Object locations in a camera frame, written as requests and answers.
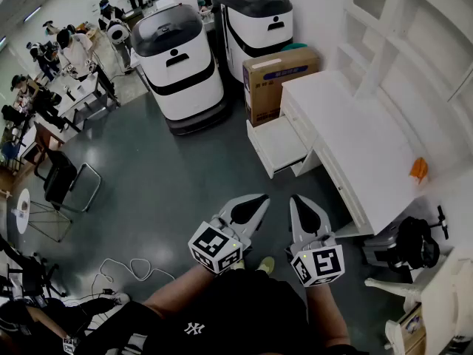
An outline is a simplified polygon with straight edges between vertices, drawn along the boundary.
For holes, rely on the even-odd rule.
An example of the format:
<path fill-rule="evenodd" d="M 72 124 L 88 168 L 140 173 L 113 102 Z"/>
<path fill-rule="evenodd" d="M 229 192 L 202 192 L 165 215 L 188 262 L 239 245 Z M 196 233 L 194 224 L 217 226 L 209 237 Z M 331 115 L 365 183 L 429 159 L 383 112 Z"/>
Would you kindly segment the white ornate furniture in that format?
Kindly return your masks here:
<path fill-rule="evenodd" d="M 368 278 L 379 288 L 421 304 L 426 355 L 440 355 L 456 337 L 473 338 L 473 250 L 453 248 L 434 268 L 425 268 L 411 284 Z"/>

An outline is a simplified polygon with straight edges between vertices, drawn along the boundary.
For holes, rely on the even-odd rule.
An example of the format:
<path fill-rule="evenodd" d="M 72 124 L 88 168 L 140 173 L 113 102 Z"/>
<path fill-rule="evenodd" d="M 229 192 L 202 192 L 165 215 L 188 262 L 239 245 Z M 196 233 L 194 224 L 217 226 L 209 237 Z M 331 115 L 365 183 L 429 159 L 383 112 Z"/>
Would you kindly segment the black backpack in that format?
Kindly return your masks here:
<path fill-rule="evenodd" d="M 432 238 L 426 220 L 407 217 L 398 227 L 395 247 L 390 250 L 388 267 L 401 273 L 408 265 L 411 269 L 433 268 L 440 258 L 438 243 Z"/>

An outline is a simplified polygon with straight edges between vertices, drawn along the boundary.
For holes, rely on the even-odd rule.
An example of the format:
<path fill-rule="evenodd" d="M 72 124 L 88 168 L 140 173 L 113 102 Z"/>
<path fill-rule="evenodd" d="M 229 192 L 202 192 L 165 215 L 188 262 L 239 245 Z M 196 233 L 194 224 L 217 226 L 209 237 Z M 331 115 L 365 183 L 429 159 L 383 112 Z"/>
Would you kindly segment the brown wooden chair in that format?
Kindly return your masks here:
<path fill-rule="evenodd" d="M 64 142 L 44 125 L 35 122 L 34 126 L 36 128 L 36 134 L 33 147 L 33 161 L 34 163 L 37 163 L 41 157 L 41 153 L 45 149 L 57 150 L 64 145 Z"/>

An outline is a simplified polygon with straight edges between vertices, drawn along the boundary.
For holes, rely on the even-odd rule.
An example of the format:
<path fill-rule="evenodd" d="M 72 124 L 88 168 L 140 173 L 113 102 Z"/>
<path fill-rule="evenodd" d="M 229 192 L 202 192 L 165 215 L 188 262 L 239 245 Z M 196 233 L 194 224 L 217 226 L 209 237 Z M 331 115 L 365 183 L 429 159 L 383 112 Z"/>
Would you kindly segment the brown cardboard box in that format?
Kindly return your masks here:
<path fill-rule="evenodd" d="M 319 56 L 308 47 L 252 58 L 242 63 L 246 111 L 252 126 L 279 117 L 282 84 L 319 71 Z"/>

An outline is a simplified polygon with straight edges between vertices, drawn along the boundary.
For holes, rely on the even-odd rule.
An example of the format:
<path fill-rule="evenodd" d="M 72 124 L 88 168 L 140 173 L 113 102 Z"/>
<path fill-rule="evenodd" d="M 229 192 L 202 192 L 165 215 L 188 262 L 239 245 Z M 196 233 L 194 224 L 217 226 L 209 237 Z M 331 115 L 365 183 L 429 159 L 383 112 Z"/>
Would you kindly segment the white work table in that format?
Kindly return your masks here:
<path fill-rule="evenodd" d="M 120 102 L 107 87 L 102 87 L 98 72 L 90 72 L 86 79 L 73 88 L 64 87 L 58 116 L 73 130 L 80 132 L 80 125 L 85 126 L 95 116 L 120 107 Z"/>

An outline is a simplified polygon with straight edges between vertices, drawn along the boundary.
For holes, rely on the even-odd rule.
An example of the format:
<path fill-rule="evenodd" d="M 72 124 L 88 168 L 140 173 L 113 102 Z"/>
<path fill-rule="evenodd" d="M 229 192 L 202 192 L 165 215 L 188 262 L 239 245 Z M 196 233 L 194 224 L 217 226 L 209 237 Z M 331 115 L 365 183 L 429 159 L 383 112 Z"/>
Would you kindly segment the round white side table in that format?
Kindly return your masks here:
<path fill-rule="evenodd" d="M 72 225 L 72 220 L 51 205 L 32 200 L 28 189 L 21 191 L 16 207 L 11 212 L 19 234 L 32 229 L 56 243 L 66 237 Z"/>

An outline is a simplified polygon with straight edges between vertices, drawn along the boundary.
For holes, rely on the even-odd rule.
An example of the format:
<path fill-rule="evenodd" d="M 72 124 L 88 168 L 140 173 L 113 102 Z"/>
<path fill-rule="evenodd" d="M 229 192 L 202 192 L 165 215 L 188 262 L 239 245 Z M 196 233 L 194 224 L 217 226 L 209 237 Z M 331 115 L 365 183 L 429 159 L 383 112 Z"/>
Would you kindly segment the person's black clothing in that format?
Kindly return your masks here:
<path fill-rule="evenodd" d="M 307 298 L 263 271 L 229 270 L 180 313 L 162 319 L 128 302 L 76 355 L 359 355 L 325 348 L 310 327 Z"/>

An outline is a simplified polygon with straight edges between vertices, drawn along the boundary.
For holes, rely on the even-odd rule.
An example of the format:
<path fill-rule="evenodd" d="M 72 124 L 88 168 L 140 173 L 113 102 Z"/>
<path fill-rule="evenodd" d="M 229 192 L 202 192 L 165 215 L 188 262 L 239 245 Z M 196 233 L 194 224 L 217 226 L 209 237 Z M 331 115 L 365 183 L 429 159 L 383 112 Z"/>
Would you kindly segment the small open cardboard box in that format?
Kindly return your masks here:
<path fill-rule="evenodd" d="M 426 328 L 420 303 L 403 317 L 400 321 L 400 329 L 400 355 L 425 355 Z"/>

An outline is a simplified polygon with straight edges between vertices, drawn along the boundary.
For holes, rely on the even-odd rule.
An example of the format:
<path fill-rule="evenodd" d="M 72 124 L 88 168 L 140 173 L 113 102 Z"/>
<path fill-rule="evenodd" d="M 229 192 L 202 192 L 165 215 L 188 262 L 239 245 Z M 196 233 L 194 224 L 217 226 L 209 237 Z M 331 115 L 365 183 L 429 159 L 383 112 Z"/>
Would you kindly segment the white cabinet drawer front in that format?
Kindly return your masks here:
<path fill-rule="evenodd" d="M 301 166 L 309 151 L 286 116 L 253 127 L 246 121 L 248 138 L 270 179 L 284 169 Z"/>

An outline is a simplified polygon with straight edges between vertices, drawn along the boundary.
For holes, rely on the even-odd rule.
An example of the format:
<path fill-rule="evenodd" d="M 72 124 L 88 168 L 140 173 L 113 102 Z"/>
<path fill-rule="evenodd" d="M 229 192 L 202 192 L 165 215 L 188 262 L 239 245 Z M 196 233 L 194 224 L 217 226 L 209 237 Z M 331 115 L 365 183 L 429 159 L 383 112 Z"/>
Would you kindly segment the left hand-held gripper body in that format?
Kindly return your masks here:
<path fill-rule="evenodd" d="M 229 215 L 203 221 L 191 239 L 191 256 L 213 274 L 221 274 L 239 262 L 251 247 L 252 221 L 243 223 Z"/>

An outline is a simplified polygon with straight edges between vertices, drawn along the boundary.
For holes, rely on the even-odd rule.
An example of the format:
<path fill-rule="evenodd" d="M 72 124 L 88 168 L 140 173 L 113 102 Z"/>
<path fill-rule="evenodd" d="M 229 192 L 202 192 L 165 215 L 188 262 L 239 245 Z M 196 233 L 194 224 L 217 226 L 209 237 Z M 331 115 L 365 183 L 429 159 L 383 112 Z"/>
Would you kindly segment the person's right forearm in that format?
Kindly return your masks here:
<path fill-rule="evenodd" d="M 346 322 L 334 300 L 329 284 L 305 289 L 310 327 L 317 340 L 325 347 L 349 345 L 350 337 Z"/>

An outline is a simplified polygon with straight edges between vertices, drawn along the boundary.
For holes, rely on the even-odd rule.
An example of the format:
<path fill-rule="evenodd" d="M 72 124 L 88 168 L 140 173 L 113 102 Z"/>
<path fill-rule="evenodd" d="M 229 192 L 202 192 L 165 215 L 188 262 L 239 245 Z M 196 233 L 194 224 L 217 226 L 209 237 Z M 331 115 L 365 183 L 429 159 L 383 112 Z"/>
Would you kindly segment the black tripod stand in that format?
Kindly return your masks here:
<path fill-rule="evenodd" d="M 59 270 L 59 265 L 48 264 L 46 258 L 34 252 L 32 256 L 24 256 L 16 251 L 0 235 L 0 252 L 5 253 L 9 260 L 16 266 L 7 267 L 5 285 L 11 289 L 11 297 L 14 300 L 26 300 L 35 307 L 43 308 L 48 304 L 47 299 L 52 298 L 52 293 L 59 297 L 66 297 L 67 291 L 63 288 L 58 290 L 53 284 L 54 273 Z"/>

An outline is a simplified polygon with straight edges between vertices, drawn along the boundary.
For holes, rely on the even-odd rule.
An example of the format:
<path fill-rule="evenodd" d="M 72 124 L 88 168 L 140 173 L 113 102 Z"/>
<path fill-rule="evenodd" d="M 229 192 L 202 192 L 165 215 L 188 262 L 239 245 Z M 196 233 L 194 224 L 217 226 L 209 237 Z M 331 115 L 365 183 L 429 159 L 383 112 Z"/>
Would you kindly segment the white delivery robot black top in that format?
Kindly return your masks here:
<path fill-rule="evenodd" d="M 141 19 L 132 48 L 173 135 L 211 126 L 230 113 L 203 21 L 188 4 Z"/>
<path fill-rule="evenodd" d="M 212 0 L 217 55 L 243 82 L 244 61 L 270 55 L 293 42 L 290 0 Z"/>

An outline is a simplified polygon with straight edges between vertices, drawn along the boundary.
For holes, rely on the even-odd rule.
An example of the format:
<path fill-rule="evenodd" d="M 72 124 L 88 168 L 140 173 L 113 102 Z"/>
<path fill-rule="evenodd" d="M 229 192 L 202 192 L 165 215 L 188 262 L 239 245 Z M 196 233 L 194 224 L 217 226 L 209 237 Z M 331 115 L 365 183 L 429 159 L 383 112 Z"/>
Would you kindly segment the white drawer with gold knob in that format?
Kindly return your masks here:
<path fill-rule="evenodd" d="M 307 114 L 286 89 L 282 90 L 280 115 L 287 117 L 306 149 L 310 150 L 316 140 L 317 133 Z"/>

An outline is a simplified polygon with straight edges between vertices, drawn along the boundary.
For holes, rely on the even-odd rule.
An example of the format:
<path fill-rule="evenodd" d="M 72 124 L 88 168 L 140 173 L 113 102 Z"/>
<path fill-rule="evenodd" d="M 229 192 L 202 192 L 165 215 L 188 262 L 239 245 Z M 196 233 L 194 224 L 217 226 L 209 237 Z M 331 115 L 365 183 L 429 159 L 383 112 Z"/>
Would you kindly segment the white shelf cabinet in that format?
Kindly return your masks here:
<path fill-rule="evenodd" d="M 473 0 L 344 0 L 328 67 L 391 105 L 432 174 L 473 158 Z"/>

